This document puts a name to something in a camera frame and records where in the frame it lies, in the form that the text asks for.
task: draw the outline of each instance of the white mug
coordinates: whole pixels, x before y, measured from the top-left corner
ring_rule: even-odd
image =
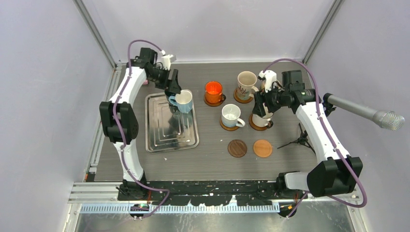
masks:
[[[192,93],[187,89],[181,90],[180,94],[170,96],[169,103],[178,107],[181,113],[187,114],[192,110]]]
[[[244,127],[244,120],[240,119],[241,109],[237,105],[227,104],[222,108],[222,123],[226,127]]]
[[[259,91],[259,89],[255,87],[257,81],[258,78],[253,72],[241,72],[238,75],[237,97],[244,101],[253,98],[253,93]]]
[[[257,127],[268,127],[271,128],[273,126],[272,122],[272,116],[273,113],[268,112],[268,108],[264,106],[265,109],[265,116],[260,117],[259,115],[252,115],[252,122],[255,124]]]

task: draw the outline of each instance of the gray floor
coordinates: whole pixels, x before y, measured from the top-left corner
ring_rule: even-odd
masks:
[[[345,205],[302,202],[289,220],[276,213],[155,214],[142,221],[124,214],[81,214],[76,232],[353,232]]]
[[[301,145],[290,145],[279,150],[278,146],[299,137],[298,119],[288,108],[282,108],[273,116],[274,126],[265,131],[255,131],[248,125],[254,103],[240,104],[233,98],[237,86],[236,78],[242,71],[258,74],[267,63],[219,63],[219,64],[176,64],[179,69],[179,84],[193,93],[196,119],[198,122],[199,144],[196,148],[160,154],[150,154],[145,148],[145,104],[148,94],[161,92],[151,83],[142,86],[134,103],[134,112],[140,125],[137,137],[138,156],[148,180],[234,180],[234,179],[275,179],[281,172],[310,171],[316,165],[313,152]],[[281,62],[270,68],[278,74],[289,70],[302,69],[290,62]],[[310,86],[308,76],[303,71],[306,86]],[[204,101],[205,84],[219,81],[227,100],[219,107],[209,107]],[[247,122],[244,128],[225,131],[219,125],[221,109],[233,103],[240,107],[241,118]],[[227,146],[233,139],[241,139],[248,146],[247,154],[242,158],[229,155]],[[253,152],[253,143],[259,139],[270,141],[273,153],[268,158],[259,158]],[[122,180],[122,168],[118,153],[110,141],[105,138],[96,181]]]

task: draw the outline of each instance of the cork coaster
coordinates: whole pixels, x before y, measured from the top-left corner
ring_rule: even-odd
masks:
[[[209,103],[209,102],[206,100],[205,94],[204,94],[204,102],[205,102],[205,104],[207,104],[207,105],[209,105],[209,106],[212,106],[212,107],[220,106],[220,105],[222,105],[222,103],[223,103],[223,101],[220,101],[220,102],[217,102],[217,103]]]
[[[252,115],[253,114],[250,114],[249,120],[248,120],[250,127],[254,128],[257,131],[264,131],[264,130],[268,129],[268,127],[258,127],[258,126],[256,126],[252,121]]]
[[[272,145],[265,139],[260,139],[253,144],[253,151],[262,158],[270,156],[272,150]]]
[[[246,103],[249,103],[249,102],[251,102],[252,100],[253,100],[253,98],[249,98],[248,100],[242,100],[242,99],[240,99],[237,95],[236,95],[236,92],[238,91],[238,88],[236,88],[235,89],[235,91],[234,91],[234,98],[235,98],[235,100],[237,101],[237,102],[239,102],[239,103],[242,103],[242,104],[246,104]]]
[[[228,144],[228,152],[233,157],[240,158],[246,155],[247,151],[248,147],[242,140],[234,139]]]
[[[234,130],[239,129],[238,126],[236,126],[236,127],[226,127],[226,126],[222,123],[222,118],[219,120],[219,124],[220,124],[220,126],[221,126],[222,128],[224,128],[224,129],[227,130],[227,131],[234,131]]]

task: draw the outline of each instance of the orange glass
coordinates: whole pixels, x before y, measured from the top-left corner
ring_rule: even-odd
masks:
[[[211,104],[223,102],[226,96],[222,93],[222,85],[217,81],[208,82],[205,85],[205,99]]]

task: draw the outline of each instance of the blue mug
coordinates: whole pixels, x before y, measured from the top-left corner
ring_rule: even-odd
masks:
[[[192,110],[192,93],[187,89],[181,90],[180,94],[168,98],[170,104],[178,107],[181,113],[187,114]]]

